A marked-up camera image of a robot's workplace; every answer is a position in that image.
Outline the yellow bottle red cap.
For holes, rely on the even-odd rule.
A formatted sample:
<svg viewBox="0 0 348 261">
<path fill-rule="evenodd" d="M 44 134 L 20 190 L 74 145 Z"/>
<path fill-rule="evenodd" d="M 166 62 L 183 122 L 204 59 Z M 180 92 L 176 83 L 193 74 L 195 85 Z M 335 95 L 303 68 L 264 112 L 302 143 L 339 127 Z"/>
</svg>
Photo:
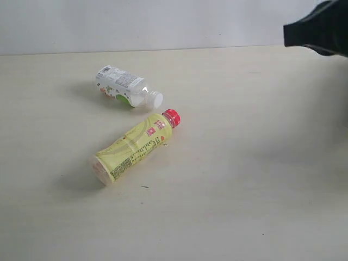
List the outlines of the yellow bottle red cap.
<svg viewBox="0 0 348 261">
<path fill-rule="evenodd" d="M 113 184 L 127 169 L 171 138 L 172 130 L 180 121 L 174 109 L 152 114 L 92 157 L 96 176 L 104 185 Z"/>
</svg>

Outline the white fruit label bottle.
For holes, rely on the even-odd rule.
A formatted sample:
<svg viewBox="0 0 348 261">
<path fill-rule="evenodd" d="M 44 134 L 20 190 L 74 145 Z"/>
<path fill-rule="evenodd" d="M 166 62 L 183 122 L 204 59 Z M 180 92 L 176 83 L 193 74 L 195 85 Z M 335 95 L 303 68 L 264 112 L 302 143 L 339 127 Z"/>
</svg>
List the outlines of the white fruit label bottle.
<svg viewBox="0 0 348 261">
<path fill-rule="evenodd" d="M 124 101 L 133 108 L 157 109 L 164 99 L 163 94 L 152 90 L 144 78 L 115 66 L 103 67 L 95 77 L 95 84 L 108 97 Z"/>
</svg>

